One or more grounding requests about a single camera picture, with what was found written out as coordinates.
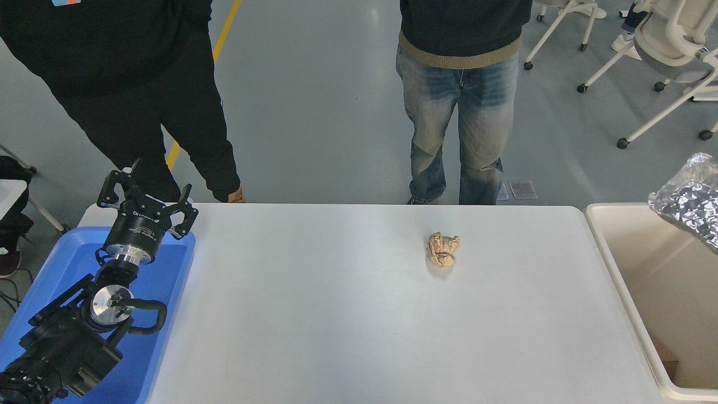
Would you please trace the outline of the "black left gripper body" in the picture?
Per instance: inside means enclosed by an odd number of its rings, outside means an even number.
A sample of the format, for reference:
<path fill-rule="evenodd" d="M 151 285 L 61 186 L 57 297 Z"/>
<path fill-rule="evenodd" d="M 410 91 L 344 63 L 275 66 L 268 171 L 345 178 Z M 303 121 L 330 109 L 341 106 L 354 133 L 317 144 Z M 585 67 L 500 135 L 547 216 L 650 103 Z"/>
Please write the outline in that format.
<path fill-rule="evenodd" d="M 165 207 L 152 197 L 124 200 L 106 238 L 105 250 L 117 254 L 124 246 L 133 246 L 144 255 L 156 255 L 170 223 Z"/>

